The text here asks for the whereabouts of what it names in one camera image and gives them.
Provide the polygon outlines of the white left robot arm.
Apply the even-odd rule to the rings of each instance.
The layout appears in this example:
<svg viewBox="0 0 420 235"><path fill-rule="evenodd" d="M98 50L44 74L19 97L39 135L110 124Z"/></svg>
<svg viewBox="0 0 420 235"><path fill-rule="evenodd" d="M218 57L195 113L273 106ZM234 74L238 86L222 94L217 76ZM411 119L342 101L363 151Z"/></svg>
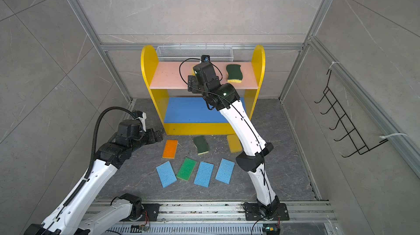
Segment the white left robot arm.
<svg viewBox="0 0 420 235"><path fill-rule="evenodd" d="M78 184L41 224L31 224L27 235L100 235L121 220L137 221L145 217L142 200L125 193L110 205L84 220L96 196L118 169L139 148L161 142L161 130L146 129L143 119L124 120L108 142L94 150L93 163Z"/></svg>

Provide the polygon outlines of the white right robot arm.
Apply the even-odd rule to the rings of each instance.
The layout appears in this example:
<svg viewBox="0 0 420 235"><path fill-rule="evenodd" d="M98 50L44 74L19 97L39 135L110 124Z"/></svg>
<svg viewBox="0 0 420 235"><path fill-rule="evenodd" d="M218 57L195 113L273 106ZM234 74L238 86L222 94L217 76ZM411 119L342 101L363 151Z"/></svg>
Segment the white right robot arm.
<svg viewBox="0 0 420 235"><path fill-rule="evenodd" d="M236 157L239 167L248 173L257 195L259 212L263 219L272 219L280 200L269 182L265 169L265 156L273 151L251 123L233 85L221 84L216 75L217 67L210 60L200 60L193 68L193 75L185 82L188 91L201 94L207 109L216 109L228 121L238 136L243 152Z"/></svg>

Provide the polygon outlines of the bright green sponge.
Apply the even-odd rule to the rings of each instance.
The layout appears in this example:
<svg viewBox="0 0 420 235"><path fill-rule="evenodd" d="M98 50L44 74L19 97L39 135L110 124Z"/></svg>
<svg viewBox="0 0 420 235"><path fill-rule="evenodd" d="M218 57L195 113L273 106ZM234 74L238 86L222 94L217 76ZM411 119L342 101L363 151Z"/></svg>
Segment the bright green sponge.
<svg viewBox="0 0 420 235"><path fill-rule="evenodd" d="M184 181L189 181L196 164L197 162L195 160L186 157L176 177Z"/></svg>

